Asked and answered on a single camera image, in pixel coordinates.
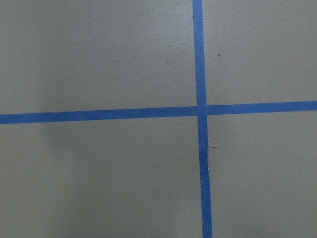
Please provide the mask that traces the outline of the brown paper table mat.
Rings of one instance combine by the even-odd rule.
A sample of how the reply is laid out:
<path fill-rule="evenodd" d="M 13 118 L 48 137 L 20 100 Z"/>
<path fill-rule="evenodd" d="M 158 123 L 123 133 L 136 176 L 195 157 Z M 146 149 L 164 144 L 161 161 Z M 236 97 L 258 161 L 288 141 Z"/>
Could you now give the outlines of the brown paper table mat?
<path fill-rule="evenodd" d="M 3 238 L 314 238 L 314 0 L 3 0 Z"/>

